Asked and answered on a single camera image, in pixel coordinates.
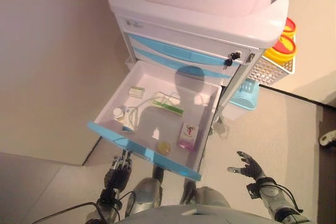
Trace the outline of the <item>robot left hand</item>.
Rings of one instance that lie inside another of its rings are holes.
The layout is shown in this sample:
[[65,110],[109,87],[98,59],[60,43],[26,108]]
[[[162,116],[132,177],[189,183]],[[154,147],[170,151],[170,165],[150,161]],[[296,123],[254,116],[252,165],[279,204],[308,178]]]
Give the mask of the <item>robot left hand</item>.
[[131,152],[123,150],[122,154],[112,159],[112,164],[104,177],[106,189],[124,191],[132,172]]

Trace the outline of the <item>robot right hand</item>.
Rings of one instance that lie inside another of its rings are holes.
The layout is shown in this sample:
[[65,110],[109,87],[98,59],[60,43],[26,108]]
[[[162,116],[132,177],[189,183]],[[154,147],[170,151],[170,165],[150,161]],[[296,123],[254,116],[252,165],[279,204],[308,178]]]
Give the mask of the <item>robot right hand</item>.
[[241,168],[228,167],[228,172],[241,174],[253,178],[255,181],[266,177],[263,169],[249,154],[243,151],[237,151],[237,154],[241,157],[241,161],[245,163],[245,166]]

